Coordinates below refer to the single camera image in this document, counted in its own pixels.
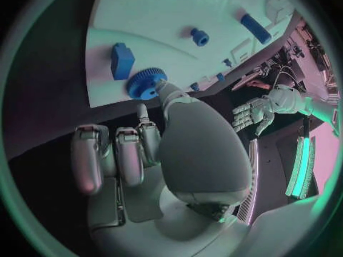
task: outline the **blue gear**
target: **blue gear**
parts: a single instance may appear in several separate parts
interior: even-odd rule
[[[167,75],[161,69],[152,67],[142,70],[129,79],[126,85],[127,93],[136,100],[153,99],[158,95],[155,86],[161,79],[167,80]]]

